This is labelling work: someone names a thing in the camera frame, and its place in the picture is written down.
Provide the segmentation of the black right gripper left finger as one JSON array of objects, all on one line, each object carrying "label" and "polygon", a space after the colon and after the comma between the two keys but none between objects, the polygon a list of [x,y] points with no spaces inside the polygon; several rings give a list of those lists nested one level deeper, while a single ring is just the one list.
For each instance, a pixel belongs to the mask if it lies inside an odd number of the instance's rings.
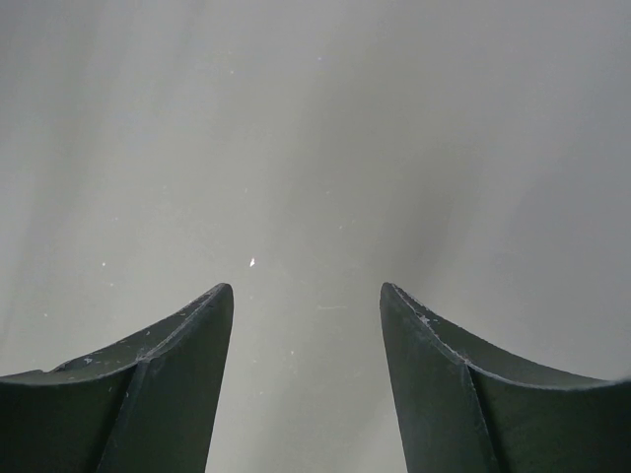
[{"label": "black right gripper left finger", "polygon": [[219,284],[52,371],[2,376],[2,471],[205,471],[232,325]]}]

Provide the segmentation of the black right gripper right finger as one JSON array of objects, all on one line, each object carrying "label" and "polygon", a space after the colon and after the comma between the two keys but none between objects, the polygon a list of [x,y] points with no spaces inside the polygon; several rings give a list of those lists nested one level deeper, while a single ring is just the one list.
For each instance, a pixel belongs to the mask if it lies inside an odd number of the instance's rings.
[{"label": "black right gripper right finger", "polygon": [[386,283],[380,314],[410,472],[626,472],[630,382],[514,355]]}]

